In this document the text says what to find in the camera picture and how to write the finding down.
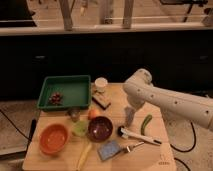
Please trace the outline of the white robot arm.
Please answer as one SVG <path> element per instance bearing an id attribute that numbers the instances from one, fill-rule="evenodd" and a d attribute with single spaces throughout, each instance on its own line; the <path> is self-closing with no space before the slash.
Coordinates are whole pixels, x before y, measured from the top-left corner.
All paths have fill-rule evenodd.
<path id="1" fill-rule="evenodd" d="M 123 83 L 123 90 L 135 110 L 148 102 L 213 132 L 213 99 L 158 88 L 152 84 L 150 72 L 143 68 Z"/>

